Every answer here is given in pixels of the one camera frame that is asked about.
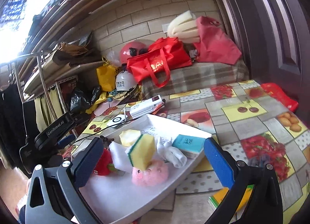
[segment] pink helmet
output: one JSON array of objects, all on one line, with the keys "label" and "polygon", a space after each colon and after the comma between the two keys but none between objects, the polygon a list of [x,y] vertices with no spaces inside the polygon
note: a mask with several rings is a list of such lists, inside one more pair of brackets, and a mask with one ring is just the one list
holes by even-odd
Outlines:
[{"label": "pink helmet", "polygon": [[[136,49],[136,54],[132,55],[133,54],[133,50],[132,50],[132,54],[130,54],[129,48]],[[127,43],[125,46],[123,46],[123,48],[119,52],[119,58],[121,60],[121,64],[127,64],[127,59],[129,57],[138,56],[139,55],[139,51],[141,49],[143,49],[143,48],[147,49],[148,47],[144,43],[142,43],[142,42],[132,41],[132,42]]]}]

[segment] bag handle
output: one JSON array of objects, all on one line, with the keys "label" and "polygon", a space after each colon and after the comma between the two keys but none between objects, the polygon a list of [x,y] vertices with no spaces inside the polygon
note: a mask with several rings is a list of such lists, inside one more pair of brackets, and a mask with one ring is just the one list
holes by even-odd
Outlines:
[{"label": "bag handle", "polygon": [[165,73],[166,73],[166,80],[164,80],[162,83],[158,82],[158,79],[155,76],[155,74],[153,72],[153,69],[151,68],[151,65],[150,65],[148,59],[147,58],[144,59],[144,63],[146,65],[148,73],[150,74],[154,84],[158,88],[162,88],[163,86],[165,86],[170,81],[170,69],[169,69],[169,66],[168,66],[168,63],[167,63],[167,60],[166,60],[166,57],[165,57],[164,50],[162,48],[160,49],[160,58],[161,58],[161,60],[163,62],[163,66],[164,66]]}]

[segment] wire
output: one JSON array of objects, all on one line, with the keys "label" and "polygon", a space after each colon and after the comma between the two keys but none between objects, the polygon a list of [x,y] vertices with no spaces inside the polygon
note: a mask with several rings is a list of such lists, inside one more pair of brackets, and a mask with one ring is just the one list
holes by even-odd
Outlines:
[{"label": "wire", "polygon": [[[156,111],[159,111],[159,110],[160,110],[162,107],[164,107],[164,106],[165,106],[165,104],[163,104],[163,105],[160,106],[158,109],[156,109]],[[124,124],[124,123],[126,123],[126,122],[131,122],[131,121],[136,120],[136,119],[137,119],[137,118],[135,118],[135,119],[130,119],[130,120],[127,120],[127,121],[125,121],[125,122],[123,122],[123,123],[121,123],[121,124]],[[95,133],[93,133],[93,134],[91,134],[91,135],[89,135],[89,136],[86,136],[86,137],[77,139],[75,142],[80,141],[80,140],[84,140],[84,139],[86,139],[86,138],[88,138],[88,137],[92,137],[92,136],[98,135],[98,133],[103,132],[104,130],[106,130],[106,129],[112,127],[112,126],[115,126],[115,125],[116,125],[116,124],[111,125],[111,126],[108,126],[108,127],[104,128],[104,129],[102,129],[102,130],[100,130],[100,131],[98,131],[98,132],[95,132]]]}]

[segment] metal screw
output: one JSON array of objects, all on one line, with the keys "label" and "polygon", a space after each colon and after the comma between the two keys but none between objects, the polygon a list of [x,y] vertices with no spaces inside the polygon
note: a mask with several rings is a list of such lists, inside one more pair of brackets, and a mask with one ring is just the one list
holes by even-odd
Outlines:
[{"label": "metal screw", "polygon": [[63,166],[63,167],[68,167],[70,164],[71,164],[71,162],[70,162],[69,160],[67,160],[67,161],[64,161],[64,162],[62,163],[62,166]]},{"label": "metal screw", "polygon": [[242,160],[238,160],[237,165],[243,167],[243,166],[245,166],[245,162]]},{"label": "metal screw", "polygon": [[34,168],[36,171],[40,170],[42,168],[41,165],[36,165],[36,167]]},{"label": "metal screw", "polygon": [[266,166],[267,166],[268,170],[272,170],[273,169],[273,166],[271,164],[267,164]]}]

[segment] white tray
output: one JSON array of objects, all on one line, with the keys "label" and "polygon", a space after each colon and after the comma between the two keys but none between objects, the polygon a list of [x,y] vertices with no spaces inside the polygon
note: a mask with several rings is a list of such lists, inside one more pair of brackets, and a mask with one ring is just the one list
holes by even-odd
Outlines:
[{"label": "white tray", "polygon": [[[172,139],[176,139],[179,134],[211,137],[211,134],[205,131],[154,115],[143,116],[106,137],[114,138],[117,143],[120,143],[120,133],[128,129],[141,130],[162,137],[172,137]],[[136,186],[131,182],[129,173],[125,173],[123,176],[93,174],[86,186],[80,188],[80,192],[104,224],[129,224],[162,201],[191,173],[203,157],[204,153],[201,151],[195,159],[188,159],[182,168],[175,168],[169,163],[168,180],[160,185]]]}]

